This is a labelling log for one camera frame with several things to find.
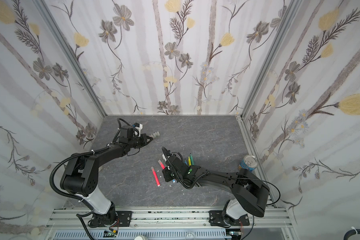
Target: cable tie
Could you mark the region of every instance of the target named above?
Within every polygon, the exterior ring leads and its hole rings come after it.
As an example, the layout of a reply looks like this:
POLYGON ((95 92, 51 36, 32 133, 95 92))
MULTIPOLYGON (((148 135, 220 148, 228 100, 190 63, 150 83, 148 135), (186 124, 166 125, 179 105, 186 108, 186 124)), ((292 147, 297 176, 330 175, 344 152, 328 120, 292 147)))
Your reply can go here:
POLYGON ((357 232, 357 230, 356 230, 355 227, 350 227, 350 228, 352 228, 353 230, 355 230, 356 234, 359 234, 359 233, 357 232))

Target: wall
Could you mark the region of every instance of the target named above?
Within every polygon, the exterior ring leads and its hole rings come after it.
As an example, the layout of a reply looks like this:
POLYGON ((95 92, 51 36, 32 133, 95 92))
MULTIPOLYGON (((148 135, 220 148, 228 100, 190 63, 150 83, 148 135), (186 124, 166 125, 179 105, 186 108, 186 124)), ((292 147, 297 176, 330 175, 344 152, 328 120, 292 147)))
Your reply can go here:
POLYGON ((239 114, 283 0, 46 0, 107 114, 239 114))
POLYGON ((360 228, 360 0, 302 2, 245 121, 300 239, 360 228))
POLYGON ((80 84, 32 2, 0 1, 0 239, 38 239, 64 204, 51 169, 102 121, 80 84))

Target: can lid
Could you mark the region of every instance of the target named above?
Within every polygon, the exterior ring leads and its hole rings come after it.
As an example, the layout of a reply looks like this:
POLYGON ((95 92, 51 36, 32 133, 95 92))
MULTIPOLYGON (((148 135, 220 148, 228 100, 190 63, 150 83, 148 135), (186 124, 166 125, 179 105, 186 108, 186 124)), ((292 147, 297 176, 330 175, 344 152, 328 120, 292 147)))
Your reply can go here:
POLYGON ((255 156, 247 155, 244 157, 244 162, 247 166, 255 168, 258 166, 258 162, 255 156))

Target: tin can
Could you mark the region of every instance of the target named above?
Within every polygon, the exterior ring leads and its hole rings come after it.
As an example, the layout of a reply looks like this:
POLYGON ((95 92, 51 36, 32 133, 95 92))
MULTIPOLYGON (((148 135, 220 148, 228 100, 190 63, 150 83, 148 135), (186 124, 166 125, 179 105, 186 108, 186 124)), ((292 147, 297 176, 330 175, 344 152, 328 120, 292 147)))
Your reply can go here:
POLYGON ((244 168, 252 172, 257 166, 259 166, 259 163, 256 160, 256 157, 252 155, 246 155, 239 164, 239 170, 244 168))

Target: gray tabletop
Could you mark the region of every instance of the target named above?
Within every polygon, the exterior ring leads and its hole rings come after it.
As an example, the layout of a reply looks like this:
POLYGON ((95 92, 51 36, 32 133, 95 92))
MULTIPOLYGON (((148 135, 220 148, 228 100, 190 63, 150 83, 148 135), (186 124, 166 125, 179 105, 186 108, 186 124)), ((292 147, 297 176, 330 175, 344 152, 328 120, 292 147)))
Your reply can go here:
MULTIPOLYGON (((235 116, 107 116, 98 129, 93 149, 104 147, 113 139, 117 118, 130 124, 141 123, 142 133, 150 135, 159 131, 160 137, 134 156, 106 163, 99 172, 99 189, 116 206, 222 206, 228 199, 234 199, 231 193, 213 187, 188 190, 180 183, 165 182, 157 161, 162 160, 161 148, 165 147, 187 158, 192 153, 195 165, 221 172, 237 171, 248 151, 235 116), (160 187, 151 167, 157 172, 160 187)), ((83 206, 74 199, 68 199, 64 205, 83 206)))

